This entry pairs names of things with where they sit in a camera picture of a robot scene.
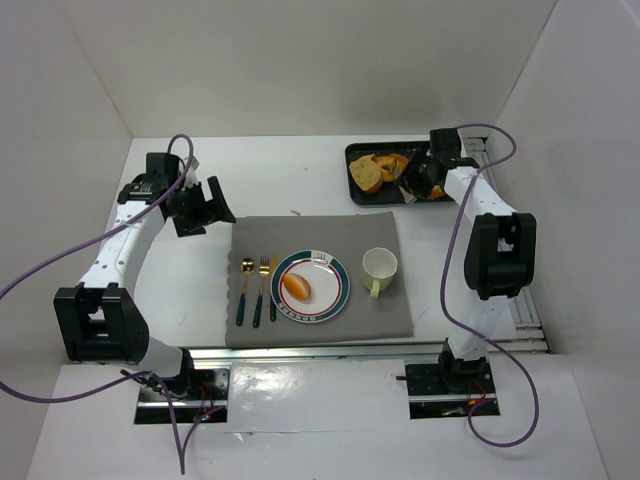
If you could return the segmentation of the silver metal tongs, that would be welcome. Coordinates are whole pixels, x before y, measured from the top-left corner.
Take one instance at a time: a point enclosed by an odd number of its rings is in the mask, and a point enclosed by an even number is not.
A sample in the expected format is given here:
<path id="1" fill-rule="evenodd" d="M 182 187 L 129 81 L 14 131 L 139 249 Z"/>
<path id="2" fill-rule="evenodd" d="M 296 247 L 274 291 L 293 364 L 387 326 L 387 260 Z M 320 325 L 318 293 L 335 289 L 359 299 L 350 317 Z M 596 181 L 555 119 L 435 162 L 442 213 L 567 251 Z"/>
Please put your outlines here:
<path id="1" fill-rule="evenodd" d="M 411 194 L 410 192 L 406 191 L 404 188 L 400 187 L 399 191 L 404 199 L 404 203 L 406 205 L 411 205 L 413 203 L 415 203 L 417 201 L 417 198 Z"/>

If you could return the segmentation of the small orange bread roll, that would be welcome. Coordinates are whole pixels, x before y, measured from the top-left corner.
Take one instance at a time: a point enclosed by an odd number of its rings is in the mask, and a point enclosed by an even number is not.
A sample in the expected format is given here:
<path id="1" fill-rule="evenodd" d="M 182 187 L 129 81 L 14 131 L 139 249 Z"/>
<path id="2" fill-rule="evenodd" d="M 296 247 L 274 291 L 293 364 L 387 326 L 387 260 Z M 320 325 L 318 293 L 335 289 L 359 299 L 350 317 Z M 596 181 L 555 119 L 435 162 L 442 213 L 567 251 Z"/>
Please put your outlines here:
<path id="1" fill-rule="evenodd" d="M 283 276 L 283 285 L 289 294 L 298 301 L 305 302 L 311 298 L 311 285 L 299 274 L 285 274 Z"/>

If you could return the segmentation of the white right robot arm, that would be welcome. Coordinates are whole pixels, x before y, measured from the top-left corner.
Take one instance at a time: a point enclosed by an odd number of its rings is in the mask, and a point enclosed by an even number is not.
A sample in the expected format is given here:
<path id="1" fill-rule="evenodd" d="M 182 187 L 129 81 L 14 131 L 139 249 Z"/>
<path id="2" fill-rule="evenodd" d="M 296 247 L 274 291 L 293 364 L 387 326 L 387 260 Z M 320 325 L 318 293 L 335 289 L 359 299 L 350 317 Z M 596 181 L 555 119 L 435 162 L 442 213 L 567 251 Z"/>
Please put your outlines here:
<path id="1" fill-rule="evenodd" d="M 469 293 L 461 318 L 454 321 L 457 331 L 445 340 L 438 358 L 440 383 L 459 391 L 482 377 L 486 341 L 509 301 L 533 279 L 537 222 L 502 200 L 471 158 L 418 151 L 397 182 L 419 199 L 437 190 L 453 199 L 460 207 L 455 232 L 464 218 L 471 224 L 463 262 Z"/>

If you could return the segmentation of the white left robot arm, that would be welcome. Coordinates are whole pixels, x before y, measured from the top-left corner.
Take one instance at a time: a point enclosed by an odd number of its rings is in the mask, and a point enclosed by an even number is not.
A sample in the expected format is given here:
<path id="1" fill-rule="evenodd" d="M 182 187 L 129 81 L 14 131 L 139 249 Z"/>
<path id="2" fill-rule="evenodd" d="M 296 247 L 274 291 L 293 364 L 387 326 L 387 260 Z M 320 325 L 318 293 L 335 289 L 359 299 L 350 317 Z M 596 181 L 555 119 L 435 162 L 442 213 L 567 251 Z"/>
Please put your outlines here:
<path id="1" fill-rule="evenodd" d="M 153 389 L 165 384 L 183 398 L 199 381 L 193 360 L 186 349 L 151 336 L 133 299 L 137 279 L 168 219 L 178 236 L 188 237 L 203 234 L 218 221 L 232 223 L 235 217 L 215 176 L 207 180 L 210 199 L 193 176 L 163 199 L 177 178 L 140 174 L 125 185 L 117 198 L 118 233 L 104 241 L 76 286 L 56 292 L 53 304 L 70 360 L 135 367 L 145 373 L 141 384 Z"/>

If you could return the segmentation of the brown crust bread slice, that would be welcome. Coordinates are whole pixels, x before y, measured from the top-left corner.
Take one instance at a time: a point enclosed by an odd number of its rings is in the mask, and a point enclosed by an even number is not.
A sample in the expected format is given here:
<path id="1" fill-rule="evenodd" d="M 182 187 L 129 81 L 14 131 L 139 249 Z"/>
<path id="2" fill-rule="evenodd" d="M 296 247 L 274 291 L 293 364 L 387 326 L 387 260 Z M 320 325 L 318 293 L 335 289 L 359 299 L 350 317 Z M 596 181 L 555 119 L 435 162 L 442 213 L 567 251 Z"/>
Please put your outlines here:
<path id="1" fill-rule="evenodd" d="M 427 197 L 428 200 L 430 201 L 436 201 L 442 198 L 446 198 L 447 194 L 444 192 L 444 190 L 439 186 L 439 185 L 435 185 L 429 196 Z"/>

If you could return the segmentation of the seeded bread slice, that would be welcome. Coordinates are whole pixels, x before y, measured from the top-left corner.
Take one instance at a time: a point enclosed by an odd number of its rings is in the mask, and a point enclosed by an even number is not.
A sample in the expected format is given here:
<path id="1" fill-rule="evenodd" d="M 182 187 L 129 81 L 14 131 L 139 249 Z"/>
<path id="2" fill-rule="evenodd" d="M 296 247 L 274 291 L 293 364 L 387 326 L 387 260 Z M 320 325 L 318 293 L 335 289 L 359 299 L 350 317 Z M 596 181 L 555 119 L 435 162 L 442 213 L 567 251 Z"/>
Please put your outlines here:
<path id="1" fill-rule="evenodd" d="M 363 155 L 349 164 L 349 173 L 356 186 L 365 194 L 376 193 L 383 184 L 383 174 L 376 155 Z"/>

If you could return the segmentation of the black food tray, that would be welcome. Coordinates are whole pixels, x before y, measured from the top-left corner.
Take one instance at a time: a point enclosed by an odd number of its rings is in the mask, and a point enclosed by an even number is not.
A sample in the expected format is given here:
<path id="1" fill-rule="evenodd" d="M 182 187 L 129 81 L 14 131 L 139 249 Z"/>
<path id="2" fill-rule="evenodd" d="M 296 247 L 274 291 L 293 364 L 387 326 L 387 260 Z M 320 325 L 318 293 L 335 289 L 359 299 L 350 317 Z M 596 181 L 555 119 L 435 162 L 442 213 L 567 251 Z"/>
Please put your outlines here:
<path id="1" fill-rule="evenodd" d="M 375 154 L 377 156 L 399 153 L 408 159 L 415 152 L 429 152 L 429 141 L 396 141 L 396 142 L 368 142 L 352 143 L 345 148 L 345 162 L 347 166 L 347 178 L 349 194 L 351 200 L 362 207 L 382 207 L 405 204 L 399 191 L 399 187 L 391 183 L 382 184 L 381 188 L 374 194 L 368 195 L 361 191 L 351 178 L 349 164 L 363 155 Z"/>

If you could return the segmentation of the grey cloth placemat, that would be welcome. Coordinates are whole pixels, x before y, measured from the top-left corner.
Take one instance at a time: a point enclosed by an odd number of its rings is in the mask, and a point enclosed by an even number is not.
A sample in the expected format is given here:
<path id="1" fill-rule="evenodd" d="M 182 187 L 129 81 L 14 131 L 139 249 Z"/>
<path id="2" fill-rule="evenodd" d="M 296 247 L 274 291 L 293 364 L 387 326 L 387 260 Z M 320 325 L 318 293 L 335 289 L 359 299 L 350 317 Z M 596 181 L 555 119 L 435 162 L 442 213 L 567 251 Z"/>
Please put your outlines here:
<path id="1" fill-rule="evenodd" d="M 390 212 L 239 219 L 228 255 L 226 345 L 412 337 L 403 272 L 376 298 L 363 283 L 362 261 L 374 248 L 400 253 Z"/>

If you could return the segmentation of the pale green mug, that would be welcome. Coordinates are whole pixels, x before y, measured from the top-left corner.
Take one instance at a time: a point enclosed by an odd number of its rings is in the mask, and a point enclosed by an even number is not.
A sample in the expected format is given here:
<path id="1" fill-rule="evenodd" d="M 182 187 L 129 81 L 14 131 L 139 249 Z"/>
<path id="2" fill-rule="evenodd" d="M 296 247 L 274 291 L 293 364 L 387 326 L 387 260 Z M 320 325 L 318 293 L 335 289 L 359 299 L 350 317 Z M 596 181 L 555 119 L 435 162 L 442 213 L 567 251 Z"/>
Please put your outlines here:
<path id="1" fill-rule="evenodd" d="M 368 250 L 362 258 L 362 282 L 372 298 L 393 281 L 398 270 L 397 257 L 388 249 L 376 247 Z"/>

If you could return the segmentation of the white plate green red rim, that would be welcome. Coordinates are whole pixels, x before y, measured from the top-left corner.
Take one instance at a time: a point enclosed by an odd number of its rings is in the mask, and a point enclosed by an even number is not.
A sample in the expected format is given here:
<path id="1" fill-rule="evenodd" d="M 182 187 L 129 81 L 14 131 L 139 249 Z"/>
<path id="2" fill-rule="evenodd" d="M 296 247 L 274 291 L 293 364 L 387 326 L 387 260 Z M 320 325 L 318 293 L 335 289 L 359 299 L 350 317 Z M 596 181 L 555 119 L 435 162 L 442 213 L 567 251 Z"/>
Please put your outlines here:
<path id="1" fill-rule="evenodd" d="M 337 316 L 350 290 L 346 267 L 318 250 L 302 250 L 280 261 L 270 284 L 277 311 L 301 324 L 320 324 Z"/>

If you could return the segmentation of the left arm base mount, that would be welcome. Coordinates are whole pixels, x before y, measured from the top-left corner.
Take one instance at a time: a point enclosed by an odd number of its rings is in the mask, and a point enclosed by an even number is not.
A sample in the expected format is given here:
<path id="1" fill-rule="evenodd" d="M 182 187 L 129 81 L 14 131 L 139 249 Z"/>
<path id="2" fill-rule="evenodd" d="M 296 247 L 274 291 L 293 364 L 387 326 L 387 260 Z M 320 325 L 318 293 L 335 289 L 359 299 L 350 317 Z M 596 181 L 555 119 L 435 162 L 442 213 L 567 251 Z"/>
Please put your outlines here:
<path id="1" fill-rule="evenodd" d="M 191 424 L 200 420 L 205 424 L 227 422 L 230 368 L 197 369 L 190 373 L 187 383 L 176 378 L 166 378 L 176 422 Z M 170 424 L 170 412 L 166 396 L 157 380 L 143 377 L 140 385 L 134 423 L 136 425 Z"/>

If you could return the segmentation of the aluminium rail front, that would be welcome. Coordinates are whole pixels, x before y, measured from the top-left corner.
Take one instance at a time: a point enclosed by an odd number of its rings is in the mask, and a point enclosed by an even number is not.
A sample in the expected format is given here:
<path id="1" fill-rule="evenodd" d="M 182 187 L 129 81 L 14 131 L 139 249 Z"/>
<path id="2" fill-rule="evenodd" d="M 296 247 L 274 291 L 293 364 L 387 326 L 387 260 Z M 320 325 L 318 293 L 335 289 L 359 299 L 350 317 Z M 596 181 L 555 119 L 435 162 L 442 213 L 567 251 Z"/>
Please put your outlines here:
<path id="1" fill-rule="evenodd" d="M 191 348 L 190 354 L 198 365 L 205 363 L 296 362 L 325 360 L 408 359 L 437 357 L 442 343 L 393 343 L 371 345 L 337 345 L 264 349 Z"/>

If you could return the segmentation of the aluminium rail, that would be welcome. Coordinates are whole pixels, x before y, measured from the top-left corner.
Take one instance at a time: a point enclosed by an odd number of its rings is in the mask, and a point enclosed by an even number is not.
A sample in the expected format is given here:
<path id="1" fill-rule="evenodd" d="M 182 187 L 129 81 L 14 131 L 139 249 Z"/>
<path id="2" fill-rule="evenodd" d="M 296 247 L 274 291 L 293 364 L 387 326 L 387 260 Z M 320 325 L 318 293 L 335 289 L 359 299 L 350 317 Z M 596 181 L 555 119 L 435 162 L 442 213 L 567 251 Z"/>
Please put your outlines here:
<path id="1" fill-rule="evenodd" d="M 264 349 L 191 348 L 190 354 L 198 365 L 205 363 L 296 362 L 325 360 L 408 359 L 437 357 L 442 343 L 393 343 L 371 345 L 337 345 Z"/>
<path id="2" fill-rule="evenodd" d="M 485 136 L 463 136 L 462 142 L 466 153 L 474 158 L 480 166 L 491 162 L 488 151 L 488 138 Z M 512 300 L 511 314 L 518 332 L 542 330 L 530 289 L 524 287 L 519 296 Z"/>

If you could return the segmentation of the aluminium rail right side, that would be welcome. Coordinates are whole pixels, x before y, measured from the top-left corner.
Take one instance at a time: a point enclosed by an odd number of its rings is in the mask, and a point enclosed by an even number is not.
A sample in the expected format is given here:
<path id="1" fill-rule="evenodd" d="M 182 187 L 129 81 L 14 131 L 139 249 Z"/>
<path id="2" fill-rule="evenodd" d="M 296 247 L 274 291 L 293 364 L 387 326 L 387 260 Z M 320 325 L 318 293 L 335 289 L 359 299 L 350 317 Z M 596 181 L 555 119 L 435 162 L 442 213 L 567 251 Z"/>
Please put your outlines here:
<path id="1" fill-rule="evenodd" d="M 466 153 L 474 158 L 480 166 L 491 162 L 488 151 L 488 138 L 485 136 L 463 136 L 462 142 Z M 511 314 L 518 332 L 542 330 L 530 289 L 524 287 L 519 296 L 512 300 Z"/>

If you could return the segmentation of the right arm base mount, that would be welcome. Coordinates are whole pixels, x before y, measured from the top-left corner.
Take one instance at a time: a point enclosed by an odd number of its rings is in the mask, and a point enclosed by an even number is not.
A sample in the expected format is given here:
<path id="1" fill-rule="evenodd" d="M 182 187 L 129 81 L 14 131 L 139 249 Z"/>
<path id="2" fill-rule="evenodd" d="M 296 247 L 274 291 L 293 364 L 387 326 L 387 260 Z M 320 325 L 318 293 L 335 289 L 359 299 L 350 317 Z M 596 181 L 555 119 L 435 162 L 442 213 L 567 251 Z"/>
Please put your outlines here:
<path id="1" fill-rule="evenodd" d="M 412 420 L 499 416 L 493 374 L 488 364 L 479 373 L 461 379 L 444 379 L 437 364 L 406 364 L 395 379 L 406 387 Z"/>

